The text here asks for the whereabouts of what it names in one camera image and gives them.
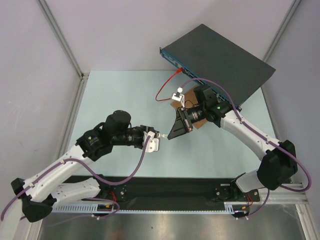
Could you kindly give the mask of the blue black network switch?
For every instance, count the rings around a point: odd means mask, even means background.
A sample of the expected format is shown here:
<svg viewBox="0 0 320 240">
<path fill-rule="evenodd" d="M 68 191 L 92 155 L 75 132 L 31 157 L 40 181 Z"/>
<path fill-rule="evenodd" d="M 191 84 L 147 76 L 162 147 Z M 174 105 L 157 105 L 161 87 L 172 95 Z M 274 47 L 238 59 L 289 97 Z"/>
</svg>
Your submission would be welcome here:
<svg viewBox="0 0 320 240">
<path fill-rule="evenodd" d="M 223 101 L 230 95 L 238 109 L 276 71 L 204 24 L 160 48 L 159 52 L 197 84 L 203 85 L 204 79 L 217 83 L 219 87 L 213 85 L 213 91 Z"/>
</svg>

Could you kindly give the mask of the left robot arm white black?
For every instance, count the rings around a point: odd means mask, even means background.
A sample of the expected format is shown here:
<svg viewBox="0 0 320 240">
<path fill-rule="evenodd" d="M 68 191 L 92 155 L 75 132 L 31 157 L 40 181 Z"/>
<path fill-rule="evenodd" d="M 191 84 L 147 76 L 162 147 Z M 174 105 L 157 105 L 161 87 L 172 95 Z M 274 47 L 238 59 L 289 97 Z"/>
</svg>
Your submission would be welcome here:
<svg viewBox="0 0 320 240">
<path fill-rule="evenodd" d="M 28 179 L 11 182 L 15 199 L 22 201 L 22 213 L 30 223 L 47 217 L 54 208 L 82 199 L 105 200 L 110 186 L 131 180 L 139 170 L 146 153 L 157 152 L 163 135 L 153 127 L 132 127 L 131 115 L 116 110 L 104 122 L 86 131 L 59 159 Z M 106 180 L 89 165 L 112 152 L 114 146 L 133 146 L 142 150 L 133 172 L 120 181 Z"/>
</svg>

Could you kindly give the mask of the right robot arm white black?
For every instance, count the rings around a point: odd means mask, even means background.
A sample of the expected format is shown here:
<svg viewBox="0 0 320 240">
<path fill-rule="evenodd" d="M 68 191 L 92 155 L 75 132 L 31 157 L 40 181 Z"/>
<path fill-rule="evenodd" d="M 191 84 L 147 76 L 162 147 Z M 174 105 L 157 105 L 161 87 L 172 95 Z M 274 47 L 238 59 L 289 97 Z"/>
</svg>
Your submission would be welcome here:
<svg viewBox="0 0 320 240">
<path fill-rule="evenodd" d="M 230 195 L 234 200 L 242 201 L 254 189 L 276 190 L 298 171 L 293 159 L 296 152 L 292 142 L 269 137 L 246 122 L 228 101 L 218 101 L 208 85 L 194 88 L 197 104 L 191 108 L 185 106 L 182 91 L 180 87 L 172 95 L 172 99 L 181 106 L 175 110 L 175 122 L 167 136 L 169 140 L 190 133 L 193 124 L 207 120 L 237 137 L 261 161 L 258 169 L 243 173 L 232 181 Z"/>
</svg>

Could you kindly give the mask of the wooden base board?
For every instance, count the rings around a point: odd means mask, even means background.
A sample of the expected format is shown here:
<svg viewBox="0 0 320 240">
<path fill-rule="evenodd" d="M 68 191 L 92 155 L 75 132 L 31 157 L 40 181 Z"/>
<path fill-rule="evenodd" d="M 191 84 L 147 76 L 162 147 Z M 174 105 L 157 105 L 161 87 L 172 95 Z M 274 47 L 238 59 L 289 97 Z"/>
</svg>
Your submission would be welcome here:
<svg viewBox="0 0 320 240">
<path fill-rule="evenodd" d="M 185 97 L 185 107 L 187 109 L 195 107 L 198 105 L 198 100 L 196 99 L 194 89 L 196 86 L 193 86 L 191 89 L 189 89 L 187 92 L 184 93 Z M 177 109 L 181 107 L 181 104 L 178 101 L 172 100 L 170 105 L 174 108 Z M 206 119 L 200 120 L 196 123 L 193 123 L 193 127 L 195 127 L 197 130 L 200 129 L 203 125 L 205 125 L 208 121 Z"/>
</svg>

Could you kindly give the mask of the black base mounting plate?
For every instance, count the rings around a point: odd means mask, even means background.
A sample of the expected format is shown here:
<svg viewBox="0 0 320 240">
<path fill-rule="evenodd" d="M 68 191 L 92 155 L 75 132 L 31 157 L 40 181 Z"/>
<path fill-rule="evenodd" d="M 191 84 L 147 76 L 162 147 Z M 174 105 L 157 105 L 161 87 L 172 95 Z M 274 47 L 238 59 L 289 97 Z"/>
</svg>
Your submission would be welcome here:
<svg viewBox="0 0 320 240">
<path fill-rule="evenodd" d="M 133 177 L 122 185 L 103 184 L 97 196 L 120 207 L 151 210 L 212 210 L 225 202 L 260 202 L 257 189 L 243 193 L 231 178 Z"/>
</svg>

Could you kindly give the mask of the left aluminium frame post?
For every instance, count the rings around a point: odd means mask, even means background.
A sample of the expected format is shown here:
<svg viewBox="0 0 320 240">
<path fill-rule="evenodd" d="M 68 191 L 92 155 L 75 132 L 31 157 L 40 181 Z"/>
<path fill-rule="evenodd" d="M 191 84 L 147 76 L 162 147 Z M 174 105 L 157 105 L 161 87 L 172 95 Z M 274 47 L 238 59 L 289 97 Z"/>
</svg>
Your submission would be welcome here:
<svg viewBox="0 0 320 240">
<path fill-rule="evenodd" d="M 77 76 L 83 80 L 87 80 L 89 77 L 89 73 L 84 72 L 81 70 L 80 65 L 68 43 L 68 41 L 65 38 L 65 35 L 63 31 L 61 30 L 59 23 L 57 22 L 53 12 L 50 9 L 50 6 L 48 5 L 46 0 L 36 0 L 36 3 L 40 7 L 40 10 L 42 11 L 44 18 L 48 22 L 49 27 L 51 28 L 53 34 L 55 35 L 59 45 L 61 46 L 66 58 L 68 59 L 69 63 L 71 64 L 73 70 L 77 74 Z"/>
</svg>

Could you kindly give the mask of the aluminium frame post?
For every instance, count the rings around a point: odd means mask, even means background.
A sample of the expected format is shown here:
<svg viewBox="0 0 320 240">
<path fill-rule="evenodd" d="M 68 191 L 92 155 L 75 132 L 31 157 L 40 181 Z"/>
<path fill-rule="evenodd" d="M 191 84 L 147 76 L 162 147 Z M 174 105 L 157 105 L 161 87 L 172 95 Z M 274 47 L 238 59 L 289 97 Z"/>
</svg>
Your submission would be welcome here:
<svg viewBox="0 0 320 240">
<path fill-rule="evenodd" d="M 266 53 L 264 54 L 262 61 L 267 63 L 270 58 L 272 57 L 273 52 L 275 51 L 278 43 L 280 42 L 283 34 L 285 33 L 287 27 L 289 26 L 292 18 L 294 17 L 295 13 L 297 12 L 297 10 L 299 9 L 301 3 L 303 1 L 302 0 L 293 0 L 288 11 L 286 12 L 278 30 L 275 33 L 275 36 L 273 37 Z"/>
<path fill-rule="evenodd" d="M 77 76 L 83 80 L 87 80 L 89 77 L 89 73 L 84 72 L 81 70 L 80 65 L 68 43 L 68 41 L 65 38 L 65 35 L 63 31 L 61 30 L 59 23 L 57 22 L 53 12 L 50 9 L 50 6 L 48 5 L 46 0 L 36 0 L 36 3 L 40 7 L 40 10 L 42 11 L 44 18 L 48 22 L 49 27 L 51 28 L 53 34 L 55 35 L 59 45 L 61 46 L 66 58 L 68 59 L 69 63 L 71 64 L 73 70 L 77 74 Z"/>
</svg>

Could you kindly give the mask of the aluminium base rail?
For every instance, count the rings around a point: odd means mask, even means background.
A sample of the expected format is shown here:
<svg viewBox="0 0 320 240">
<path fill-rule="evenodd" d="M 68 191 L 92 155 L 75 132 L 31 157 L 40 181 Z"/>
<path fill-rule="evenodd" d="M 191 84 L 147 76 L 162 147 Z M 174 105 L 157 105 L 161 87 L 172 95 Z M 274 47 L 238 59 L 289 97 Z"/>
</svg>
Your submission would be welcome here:
<svg viewBox="0 0 320 240">
<path fill-rule="evenodd" d="M 294 190 L 303 189 L 303 185 L 301 183 L 284 184 L 284 186 Z M 263 203 L 266 199 L 268 190 L 266 188 L 260 188 L 258 189 L 258 193 L 260 203 Z M 269 205 L 305 205 L 308 203 L 305 192 L 294 192 L 283 187 L 278 187 L 276 190 L 270 190 L 269 197 L 266 202 L 266 204 Z"/>
</svg>

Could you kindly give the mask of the right aluminium frame post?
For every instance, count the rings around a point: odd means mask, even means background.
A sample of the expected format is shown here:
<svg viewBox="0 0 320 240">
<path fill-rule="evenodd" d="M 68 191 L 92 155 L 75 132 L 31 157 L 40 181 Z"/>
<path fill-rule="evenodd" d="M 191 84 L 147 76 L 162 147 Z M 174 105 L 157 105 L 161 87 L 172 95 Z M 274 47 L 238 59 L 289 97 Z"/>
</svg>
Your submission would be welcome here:
<svg viewBox="0 0 320 240">
<path fill-rule="evenodd" d="M 273 37 L 266 53 L 264 54 L 262 61 L 267 63 L 270 58 L 272 57 L 273 52 L 275 51 L 278 43 L 280 42 L 283 34 L 285 33 L 287 27 L 289 26 L 292 18 L 294 17 L 295 13 L 297 12 L 297 10 L 299 9 L 301 3 L 303 1 L 302 0 L 293 0 L 288 11 L 286 12 L 278 30 L 275 33 L 275 36 Z"/>
</svg>

